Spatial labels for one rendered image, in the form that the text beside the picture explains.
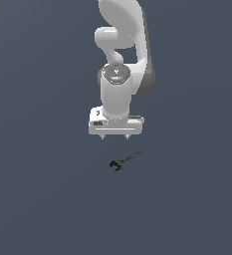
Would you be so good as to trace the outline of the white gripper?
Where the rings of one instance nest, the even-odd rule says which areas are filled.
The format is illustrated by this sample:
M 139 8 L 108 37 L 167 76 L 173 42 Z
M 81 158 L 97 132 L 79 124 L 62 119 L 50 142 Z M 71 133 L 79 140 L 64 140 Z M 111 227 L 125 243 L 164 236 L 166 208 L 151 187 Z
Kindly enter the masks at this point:
M 89 134 L 97 134 L 101 139 L 106 139 L 106 135 L 117 134 L 124 135 L 125 139 L 133 134 L 142 132 L 144 117 L 128 116 L 127 122 L 121 122 L 108 119 L 103 115 L 103 107 L 95 107 L 91 109 L 89 120 Z

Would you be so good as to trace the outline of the dark adjustable wrench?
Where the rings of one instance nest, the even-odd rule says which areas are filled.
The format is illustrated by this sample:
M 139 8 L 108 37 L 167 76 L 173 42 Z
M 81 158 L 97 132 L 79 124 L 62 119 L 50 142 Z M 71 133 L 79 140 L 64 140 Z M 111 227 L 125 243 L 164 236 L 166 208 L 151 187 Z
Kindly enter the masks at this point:
M 110 162 L 110 167 L 115 166 L 116 167 L 115 171 L 122 170 L 123 169 L 123 164 L 126 161 L 129 161 L 129 160 L 135 158 L 136 156 L 138 156 L 138 155 L 140 155 L 142 153 L 144 153 L 144 149 L 143 148 L 139 149 L 138 151 L 134 152 L 133 154 L 127 156 L 126 158 L 124 158 L 122 160 L 112 160 Z

